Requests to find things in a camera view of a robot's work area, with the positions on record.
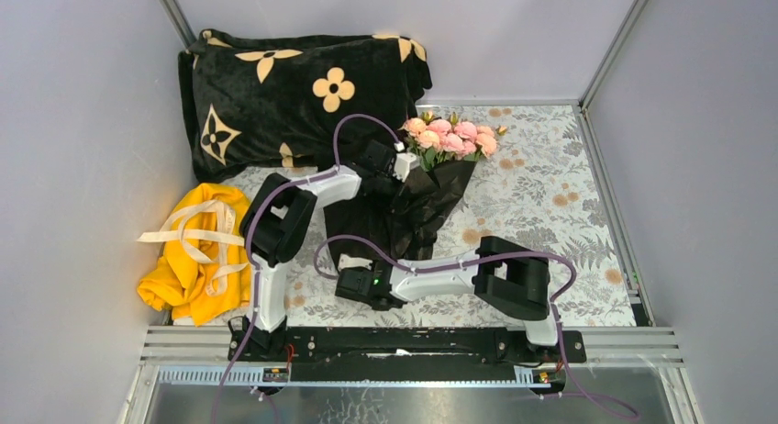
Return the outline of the black wrapping paper sheet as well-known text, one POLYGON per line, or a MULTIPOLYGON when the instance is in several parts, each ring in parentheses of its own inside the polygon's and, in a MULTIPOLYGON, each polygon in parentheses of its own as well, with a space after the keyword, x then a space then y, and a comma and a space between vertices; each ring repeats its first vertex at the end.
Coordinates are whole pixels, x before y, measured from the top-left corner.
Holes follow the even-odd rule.
POLYGON ((360 236, 396 260, 428 260, 475 166, 475 162, 454 160, 430 171, 416 168, 401 184, 327 206, 326 233, 360 236))

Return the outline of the pink fake flower bunch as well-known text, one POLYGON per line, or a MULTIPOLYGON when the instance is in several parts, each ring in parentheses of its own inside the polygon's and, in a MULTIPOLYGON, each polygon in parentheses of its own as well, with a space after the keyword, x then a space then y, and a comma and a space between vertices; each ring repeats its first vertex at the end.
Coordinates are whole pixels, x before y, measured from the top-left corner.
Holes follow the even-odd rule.
POLYGON ((507 133, 506 126, 476 125, 456 114, 436 117, 425 112, 409 118, 400 128, 409 150, 424 171, 451 161, 477 162, 497 152, 498 141, 507 133))

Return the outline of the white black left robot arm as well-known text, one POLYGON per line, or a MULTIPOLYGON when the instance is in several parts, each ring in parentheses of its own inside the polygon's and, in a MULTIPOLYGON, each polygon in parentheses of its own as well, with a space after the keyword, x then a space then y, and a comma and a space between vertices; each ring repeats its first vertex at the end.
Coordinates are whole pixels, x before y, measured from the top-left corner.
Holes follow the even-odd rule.
POLYGON ((314 212, 360 194, 387 191, 404 183, 416 167, 418 157, 403 144, 389 148, 371 142, 356 159, 337 158, 321 172, 298 179, 273 173, 265 179, 239 229, 253 277, 247 313, 239 328, 230 330, 236 354, 248 349, 264 361, 282 354, 287 275, 314 212))

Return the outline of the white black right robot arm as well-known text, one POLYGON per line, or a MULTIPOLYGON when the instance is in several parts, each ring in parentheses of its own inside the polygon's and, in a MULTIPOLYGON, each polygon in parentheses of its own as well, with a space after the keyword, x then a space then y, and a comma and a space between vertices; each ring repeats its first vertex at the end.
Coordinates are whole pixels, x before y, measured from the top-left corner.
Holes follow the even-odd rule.
POLYGON ((558 298, 576 282, 572 261, 487 236, 478 247, 448 258, 377 261, 342 256, 336 296, 376 311, 401 308, 428 296, 472 295, 523 322, 535 360, 568 363, 558 298))

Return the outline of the black blanket with beige flowers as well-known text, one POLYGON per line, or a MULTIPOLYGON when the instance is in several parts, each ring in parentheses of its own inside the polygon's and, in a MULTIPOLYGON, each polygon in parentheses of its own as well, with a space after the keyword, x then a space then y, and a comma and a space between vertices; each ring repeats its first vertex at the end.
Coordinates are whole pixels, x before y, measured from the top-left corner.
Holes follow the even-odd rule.
POLYGON ((177 57, 195 178, 249 167, 329 167, 417 113, 432 86, 428 53, 397 35, 242 39, 205 29, 177 57))

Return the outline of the floral patterned table cloth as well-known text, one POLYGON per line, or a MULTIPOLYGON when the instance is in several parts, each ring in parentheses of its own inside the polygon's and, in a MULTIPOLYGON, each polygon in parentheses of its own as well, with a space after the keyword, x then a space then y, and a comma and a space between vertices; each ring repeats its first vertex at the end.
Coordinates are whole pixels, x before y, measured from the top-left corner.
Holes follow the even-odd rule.
MULTIPOLYGON (((479 161, 434 245, 448 257, 496 235, 556 253, 550 290, 573 327, 632 327, 636 320, 578 120, 571 106, 435 106, 477 125, 503 127, 497 152, 479 161)), ((320 249, 324 215, 312 217, 288 277, 284 303, 292 326, 508 327, 514 320, 476 296, 429 296, 380 312, 335 294, 332 261, 320 249)))

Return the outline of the yellow cloth bag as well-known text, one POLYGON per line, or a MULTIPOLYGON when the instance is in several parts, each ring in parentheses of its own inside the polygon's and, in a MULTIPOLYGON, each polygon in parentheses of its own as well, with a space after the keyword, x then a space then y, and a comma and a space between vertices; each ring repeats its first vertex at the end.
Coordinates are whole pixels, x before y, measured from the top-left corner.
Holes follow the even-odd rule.
POLYGON ((203 183, 189 191, 161 228, 137 238, 161 245, 156 267, 139 280, 141 300, 194 326, 246 307, 251 266, 239 227, 249 206, 233 186, 203 183))

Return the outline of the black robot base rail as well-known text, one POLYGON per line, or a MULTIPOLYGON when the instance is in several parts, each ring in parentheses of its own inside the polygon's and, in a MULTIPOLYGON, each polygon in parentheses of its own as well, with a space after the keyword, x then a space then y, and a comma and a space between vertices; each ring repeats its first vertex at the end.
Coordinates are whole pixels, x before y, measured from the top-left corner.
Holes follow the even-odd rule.
POLYGON ((516 369, 562 359, 587 360, 583 336, 565 331, 563 344, 530 343, 522 329, 315 328, 273 333, 231 331, 228 357, 278 362, 294 382, 508 382, 516 369))

